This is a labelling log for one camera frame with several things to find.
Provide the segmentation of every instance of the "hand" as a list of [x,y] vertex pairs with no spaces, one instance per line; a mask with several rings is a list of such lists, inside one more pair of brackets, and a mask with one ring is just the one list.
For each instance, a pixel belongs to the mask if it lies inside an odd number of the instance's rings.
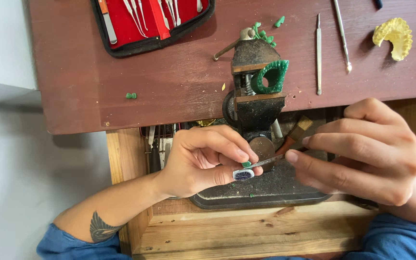
[[415,134],[399,114],[374,98],[350,105],[344,117],[319,127],[302,142],[308,149],[339,155],[332,162],[296,150],[286,153],[297,180],[328,194],[405,204],[416,179]]
[[[227,125],[176,132],[166,167],[155,177],[161,192],[181,198],[204,189],[233,182],[240,163],[258,162],[248,142]],[[253,168],[261,175],[261,167]]]

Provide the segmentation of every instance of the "green wax shavings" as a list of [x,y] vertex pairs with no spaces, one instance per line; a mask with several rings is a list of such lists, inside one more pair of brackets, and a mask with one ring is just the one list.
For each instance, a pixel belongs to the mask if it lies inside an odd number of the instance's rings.
[[243,168],[247,168],[247,167],[251,166],[251,162],[250,161],[243,162],[242,166],[243,166]]
[[[251,78],[251,89],[257,94],[271,94],[282,91],[283,79],[288,69],[287,60],[271,62],[266,67],[258,71]],[[263,85],[263,78],[269,83],[268,87]]]
[[274,36],[269,36],[269,37],[266,39],[266,42],[267,42],[268,44],[271,44],[273,40],[274,40]]
[[277,22],[275,22],[275,26],[276,27],[280,27],[281,24],[283,24],[283,22],[285,22],[285,16],[280,17],[279,20],[277,20]]
[[131,93],[127,93],[126,94],[126,98],[127,99],[131,99],[131,98],[132,99],[136,99],[137,98],[137,94],[136,93],[132,93],[132,94]]

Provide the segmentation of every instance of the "paint brush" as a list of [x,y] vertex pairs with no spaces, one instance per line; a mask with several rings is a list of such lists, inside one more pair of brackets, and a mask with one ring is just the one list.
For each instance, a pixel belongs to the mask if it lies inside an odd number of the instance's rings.
[[293,127],[292,131],[286,136],[283,145],[275,152],[276,155],[284,155],[290,147],[299,140],[304,132],[308,130],[309,127],[313,124],[313,121],[307,118],[306,116],[302,116],[298,123]]

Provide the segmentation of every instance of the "left hand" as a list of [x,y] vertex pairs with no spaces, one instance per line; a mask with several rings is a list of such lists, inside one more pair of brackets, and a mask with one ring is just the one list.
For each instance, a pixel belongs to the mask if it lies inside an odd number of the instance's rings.
[[[204,189],[233,182],[240,163],[257,163],[248,142],[227,125],[191,128],[176,132],[166,167],[155,177],[160,191],[190,197]],[[261,167],[253,168],[261,175]]]

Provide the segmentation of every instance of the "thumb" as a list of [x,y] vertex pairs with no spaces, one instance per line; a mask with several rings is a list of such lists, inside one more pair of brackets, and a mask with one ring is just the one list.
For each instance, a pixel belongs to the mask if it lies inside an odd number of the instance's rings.
[[200,169],[197,171],[197,178],[200,180],[199,183],[204,185],[204,189],[225,185],[234,181],[232,172],[235,170],[242,169],[239,166],[232,165],[221,165],[210,169]]

